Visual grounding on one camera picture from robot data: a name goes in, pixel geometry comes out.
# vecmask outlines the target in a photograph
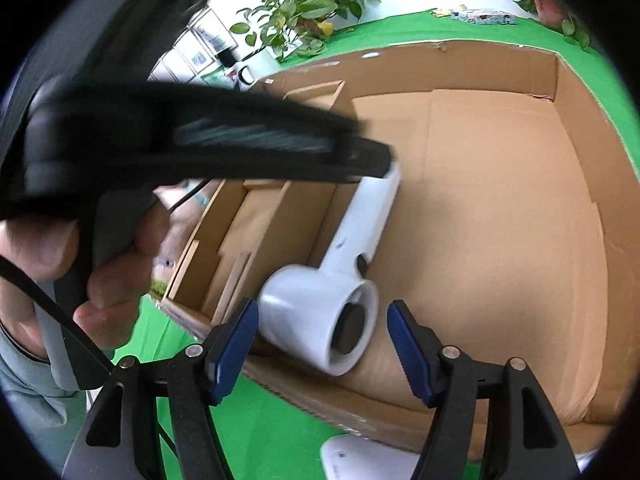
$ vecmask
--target green backdrop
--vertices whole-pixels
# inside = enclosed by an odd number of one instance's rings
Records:
[[[517,25],[472,25],[428,12],[393,16],[364,23],[353,32],[338,31],[319,57],[415,40],[491,40],[538,46],[559,52],[591,88],[616,125],[636,168],[640,168],[640,124],[625,88],[610,64],[595,50],[582,51],[577,43],[542,27],[535,20]],[[304,60],[290,56],[285,66]],[[193,340],[155,308],[149,298],[141,304],[140,320],[131,342],[116,353],[137,355],[141,361],[173,356]],[[240,377],[233,393],[212,411],[220,440],[237,480],[322,480],[319,448],[340,432],[300,412],[286,402]],[[170,431],[165,400],[159,419]],[[169,480],[180,478],[177,462],[167,448],[164,458]],[[465,477],[475,478],[470,465]]]

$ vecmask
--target yellow object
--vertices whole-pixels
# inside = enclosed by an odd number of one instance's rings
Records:
[[[446,9],[446,8],[441,8],[441,9],[433,9],[431,10],[431,14],[433,16],[435,16],[436,18],[444,18],[445,16],[450,16],[451,15],[451,11],[452,10],[459,10],[459,9],[466,9],[466,5],[458,5],[453,7],[453,9]]]
[[[318,23],[318,28],[322,32],[322,35],[327,38],[334,32],[334,24],[331,22],[320,22]]]

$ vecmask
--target finger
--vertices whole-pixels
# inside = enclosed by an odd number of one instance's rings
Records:
[[[136,248],[146,256],[156,256],[164,237],[169,232],[169,227],[169,212],[162,203],[155,204],[138,223]]]
[[[97,308],[138,301],[151,284],[151,256],[123,253],[94,270],[87,283],[89,301]]]
[[[71,267],[78,254],[75,222],[25,216],[0,226],[0,254],[34,280],[55,280]]]
[[[97,308],[87,302],[78,307],[74,320],[99,348],[114,350],[129,341],[140,312],[138,304],[138,300],[127,300]]]

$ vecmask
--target black cable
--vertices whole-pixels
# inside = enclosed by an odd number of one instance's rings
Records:
[[[4,278],[12,285],[18,287],[24,294],[33,300],[44,312],[49,314],[60,326],[66,330],[71,337],[78,341],[84,349],[109,373],[113,370],[114,364],[109,361],[91,338],[82,330],[78,324],[66,316],[60,306],[44,292],[36,282],[27,276],[20,267],[11,263],[4,256],[0,255],[0,278]],[[159,425],[159,433],[167,447],[176,454],[175,444],[162,426]]]
[[[197,195],[197,193],[202,190],[202,188],[204,188],[209,182],[211,182],[210,180],[202,180],[200,181],[199,184],[196,184],[196,186],[193,187],[193,189],[190,189],[187,191],[187,193],[185,193],[185,195],[183,197],[181,197],[180,200],[178,200],[178,202],[176,202],[175,204],[173,204],[170,208],[169,208],[169,214],[173,213],[176,209],[178,209],[182,204],[184,204],[185,202],[187,202],[188,199],[190,199],[191,197]]]

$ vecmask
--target potted plant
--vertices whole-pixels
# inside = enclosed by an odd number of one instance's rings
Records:
[[[299,56],[315,56],[324,50],[324,41],[334,31],[329,19],[334,16],[346,19],[352,14],[359,20],[370,1],[380,0],[261,0],[253,9],[238,10],[244,22],[233,24],[229,30],[244,34],[249,46],[255,46],[259,36],[279,61],[298,40],[302,41],[295,50]],[[254,30],[250,19],[259,32]]]
[[[515,0],[522,10],[536,15],[545,27],[573,38],[582,49],[591,44],[591,37],[582,23],[560,0]]]

